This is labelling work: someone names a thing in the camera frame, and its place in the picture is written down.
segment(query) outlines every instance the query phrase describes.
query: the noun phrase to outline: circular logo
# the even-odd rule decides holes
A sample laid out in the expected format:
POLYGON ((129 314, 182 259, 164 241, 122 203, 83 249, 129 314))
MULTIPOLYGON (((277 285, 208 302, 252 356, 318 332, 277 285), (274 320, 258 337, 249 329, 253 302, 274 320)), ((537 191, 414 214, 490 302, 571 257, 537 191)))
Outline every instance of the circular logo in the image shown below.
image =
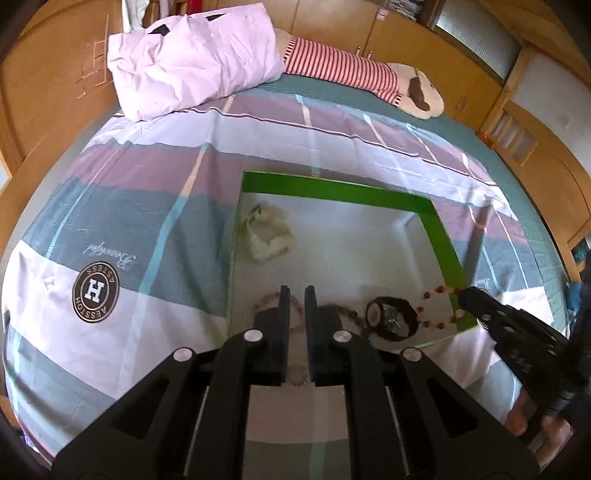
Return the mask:
POLYGON ((74 311, 85 322, 102 322, 115 308, 119 297, 119 277, 107 262, 84 267, 72 288, 74 311))

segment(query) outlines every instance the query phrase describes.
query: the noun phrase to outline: window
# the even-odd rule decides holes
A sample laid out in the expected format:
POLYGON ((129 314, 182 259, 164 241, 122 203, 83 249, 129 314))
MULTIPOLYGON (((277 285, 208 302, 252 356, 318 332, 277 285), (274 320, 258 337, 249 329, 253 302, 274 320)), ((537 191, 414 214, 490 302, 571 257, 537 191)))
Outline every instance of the window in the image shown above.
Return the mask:
POLYGON ((446 0, 437 19, 435 31, 438 29, 468 48, 503 82, 521 49, 519 42, 476 0, 446 0))

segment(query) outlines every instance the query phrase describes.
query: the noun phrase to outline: stuffed toy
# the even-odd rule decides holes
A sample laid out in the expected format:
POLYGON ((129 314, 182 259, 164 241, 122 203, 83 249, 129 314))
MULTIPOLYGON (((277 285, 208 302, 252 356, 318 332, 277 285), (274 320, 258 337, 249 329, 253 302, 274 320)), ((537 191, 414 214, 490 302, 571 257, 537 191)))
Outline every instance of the stuffed toy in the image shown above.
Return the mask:
POLYGON ((443 113, 443 98, 427 76, 400 63, 378 63, 275 29, 284 73, 340 83, 372 92, 421 119, 443 113))

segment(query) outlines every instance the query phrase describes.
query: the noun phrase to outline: screw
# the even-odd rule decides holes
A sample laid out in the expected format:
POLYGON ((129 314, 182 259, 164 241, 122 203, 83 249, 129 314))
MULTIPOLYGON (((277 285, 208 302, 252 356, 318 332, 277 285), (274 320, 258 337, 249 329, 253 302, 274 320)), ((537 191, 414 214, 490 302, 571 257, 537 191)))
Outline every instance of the screw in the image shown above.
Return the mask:
POLYGON ((352 338, 353 335, 351 335, 351 332, 348 332, 347 330, 337 330, 335 333, 333 333, 333 339, 335 339, 335 342, 347 343, 352 338))
POLYGON ((402 355, 409 362, 418 362, 423 356, 421 351, 416 348, 407 348, 402 352, 402 355))
POLYGON ((191 360, 193 357, 193 352, 190 348, 177 348, 173 353, 173 358, 177 362, 186 362, 187 360, 191 360))
POLYGON ((260 342, 262 340, 262 331, 257 330, 256 328, 247 330, 244 332, 244 339, 247 342, 260 342))

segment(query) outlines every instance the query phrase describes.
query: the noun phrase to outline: pillow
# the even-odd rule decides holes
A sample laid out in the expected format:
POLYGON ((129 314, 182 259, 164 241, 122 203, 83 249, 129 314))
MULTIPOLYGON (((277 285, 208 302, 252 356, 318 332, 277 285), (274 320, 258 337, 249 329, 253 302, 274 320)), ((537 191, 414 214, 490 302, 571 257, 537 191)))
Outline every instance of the pillow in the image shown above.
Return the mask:
POLYGON ((263 4, 172 16, 109 37, 124 115, 149 120, 277 80, 283 62, 263 4))

